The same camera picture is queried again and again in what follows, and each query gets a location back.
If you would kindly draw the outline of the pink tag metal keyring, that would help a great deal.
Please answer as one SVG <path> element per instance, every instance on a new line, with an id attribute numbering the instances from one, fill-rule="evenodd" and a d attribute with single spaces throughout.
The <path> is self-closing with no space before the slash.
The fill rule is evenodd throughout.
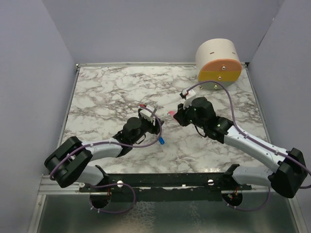
<path id="1" fill-rule="evenodd" d="M 176 114 L 175 111 L 169 111 L 169 112 L 167 113 L 167 115 L 170 116 L 173 120 L 176 120 L 176 119 L 174 118 L 174 115 L 175 115 L 175 114 Z"/>

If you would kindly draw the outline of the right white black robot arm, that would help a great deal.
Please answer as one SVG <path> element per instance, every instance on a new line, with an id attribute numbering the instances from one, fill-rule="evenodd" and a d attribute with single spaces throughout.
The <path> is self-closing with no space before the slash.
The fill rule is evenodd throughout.
<path id="1" fill-rule="evenodd" d="M 235 147 L 264 165 L 232 167 L 223 178 L 223 184 L 229 190 L 234 190 L 240 184 L 254 184 L 270 187 L 283 197 L 293 198 L 307 177 L 300 150 L 279 148 L 248 134 L 233 121 L 217 116 L 212 103 L 205 97 L 178 104 L 173 117 L 179 125 L 186 127 L 192 124 L 196 129 L 202 129 L 205 137 Z"/>

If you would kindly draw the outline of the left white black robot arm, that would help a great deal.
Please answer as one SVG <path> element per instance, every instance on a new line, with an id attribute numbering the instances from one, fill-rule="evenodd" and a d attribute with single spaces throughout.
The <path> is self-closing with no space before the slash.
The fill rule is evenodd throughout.
<path id="1" fill-rule="evenodd" d="M 98 192 L 105 190 L 108 175 L 99 165 L 89 163 L 124 156 L 133 148 L 145 148 L 142 142 L 147 133 L 161 137 L 164 121 L 155 112 L 152 107 L 142 106 L 137 117 L 129 118 L 121 131 L 104 141 L 87 143 L 76 136 L 68 138 L 44 162 L 50 179 L 61 188 L 79 182 L 91 185 Z"/>

